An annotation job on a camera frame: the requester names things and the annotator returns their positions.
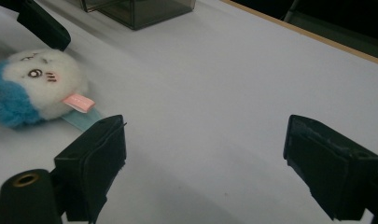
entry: plush toy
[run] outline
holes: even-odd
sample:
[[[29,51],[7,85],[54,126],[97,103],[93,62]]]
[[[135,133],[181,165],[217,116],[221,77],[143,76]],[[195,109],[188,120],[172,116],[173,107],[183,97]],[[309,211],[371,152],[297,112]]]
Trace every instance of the plush toy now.
[[[0,62],[0,123],[8,127],[87,112],[88,80],[76,61],[56,49],[27,50]]]

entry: plush toy face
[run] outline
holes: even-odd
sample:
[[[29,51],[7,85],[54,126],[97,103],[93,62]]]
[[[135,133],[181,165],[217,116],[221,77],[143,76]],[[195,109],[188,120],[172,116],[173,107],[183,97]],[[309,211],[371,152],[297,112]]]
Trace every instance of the plush toy face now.
[[[30,104],[40,118],[55,119],[71,110],[63,102],[66,97],[87,91],[76,61],[56,49],[23,51],[0,64],[0,106],[8,107],[7,114],[25,116],[20,108]]]

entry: table surface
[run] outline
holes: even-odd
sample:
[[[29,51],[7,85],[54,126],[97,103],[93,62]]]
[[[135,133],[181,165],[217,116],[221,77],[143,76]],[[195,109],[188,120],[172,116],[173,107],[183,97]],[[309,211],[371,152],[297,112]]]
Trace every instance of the table surface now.
[[[122,114],[128,159],[98,223],[333,223],[282,152],[291,114],[378,154],[378,63],[218,0],[139,31],[38,0],[72,36],[65,51],[103,117]],[[45,48],[0,8],[0,60]],[[0,126],[0,186],[52,170],[80,135],[61,119]],[[360,223],[370,223],[366,212]]]

